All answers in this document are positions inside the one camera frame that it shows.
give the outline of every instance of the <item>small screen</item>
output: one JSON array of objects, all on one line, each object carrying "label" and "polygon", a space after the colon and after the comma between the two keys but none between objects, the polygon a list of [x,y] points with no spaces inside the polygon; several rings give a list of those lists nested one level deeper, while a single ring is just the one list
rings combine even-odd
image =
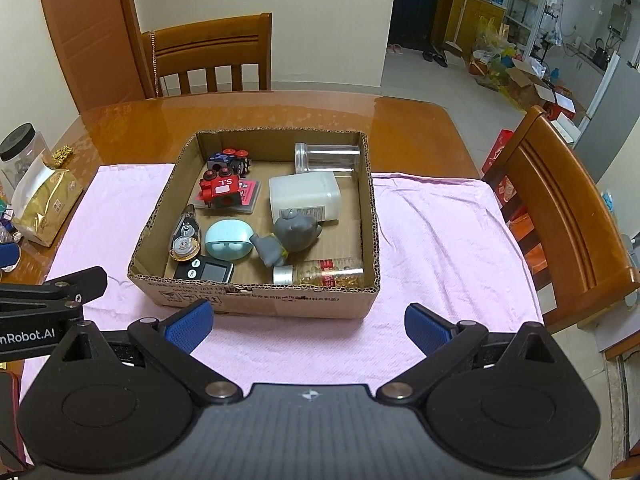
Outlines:
[{"label": "small screen", "polygon": [[211,280],[212,282],[225,282],[226,267],[207,262],[202,269],[201,280]]}]

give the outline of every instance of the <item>gray toy figure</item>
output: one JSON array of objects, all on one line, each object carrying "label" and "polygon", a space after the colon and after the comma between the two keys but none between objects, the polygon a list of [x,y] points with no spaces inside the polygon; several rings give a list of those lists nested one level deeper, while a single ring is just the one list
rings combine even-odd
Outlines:
[{"label": "gray toy figure", "polygon": [[320,236],[322,227],[316,219],[295,209],[283,211],[273,225],[273,234],[260,238],[253,234],[249,241],[267,267],[283,265],[289,253],[309,247]]}]

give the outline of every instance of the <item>blue gripper pad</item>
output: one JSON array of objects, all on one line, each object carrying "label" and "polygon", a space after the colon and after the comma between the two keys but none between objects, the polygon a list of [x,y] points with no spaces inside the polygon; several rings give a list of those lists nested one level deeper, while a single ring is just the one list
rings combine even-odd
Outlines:
[{"label": "blue gripper pad", "polygon": [[198,300],[158,324],[164,338],[190,354],[204,341],[213,328],[213,307]]},{"label": "blue gripper pad", "polygon": [[0,267],[9,267],[18,263],[20,247],[13,242],[0,244]]},{"label": "blue gripper pad", "polygon": [[453,339],[458,329],[419,303],[412,303],[404,311],[404,331],[408,338],[429,356]]}]

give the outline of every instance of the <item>chain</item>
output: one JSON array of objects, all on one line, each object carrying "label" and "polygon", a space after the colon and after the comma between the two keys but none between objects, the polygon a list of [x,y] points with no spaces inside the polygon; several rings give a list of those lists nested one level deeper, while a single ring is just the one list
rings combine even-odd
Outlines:
[{"label": "chain", "polygon": [[159,97],[158,93],[158,62],[156,61],[156,32],[152,30],[149,33],[151,36],[151,63],[154,66],[154,83],[156,84],[156,97]]}]

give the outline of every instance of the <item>pink towel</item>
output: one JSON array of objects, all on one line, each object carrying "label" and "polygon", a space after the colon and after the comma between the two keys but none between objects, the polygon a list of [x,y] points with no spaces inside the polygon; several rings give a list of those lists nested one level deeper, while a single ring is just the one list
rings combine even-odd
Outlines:
[{"label": "pink towel", "polygon": [[[84,307],[102,330],[174,310],[152,303],[126,277],[138,236],[172,166],[103,166],[55,257],[54,278],[95,265],[109,283]],[[194,357],[248,393],[254,382],[366,383],[373,391],[423,358],[404,334],[418,301],[452,322],[490,330],[542,320],[524,258],[489,187],[478,180],[375,175],[382,290],[364,320],[216,316]],[[27,361],[22,394],[46,358]]]}]

